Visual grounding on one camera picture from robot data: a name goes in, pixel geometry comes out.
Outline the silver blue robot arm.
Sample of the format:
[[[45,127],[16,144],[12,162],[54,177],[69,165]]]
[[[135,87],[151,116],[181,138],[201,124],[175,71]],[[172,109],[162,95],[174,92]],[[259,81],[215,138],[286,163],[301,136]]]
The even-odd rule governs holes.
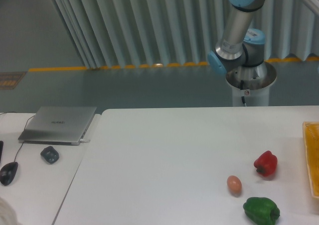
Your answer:
[[[319,13],[319,0],[302,0],[315,14]],[[265,0],[229,0],[232,4],[222,38],[216,43],[215,49],[207,55],[208,63],[215,72],[225,75],[241,65],[244,54],[244,37],[255,12]]]

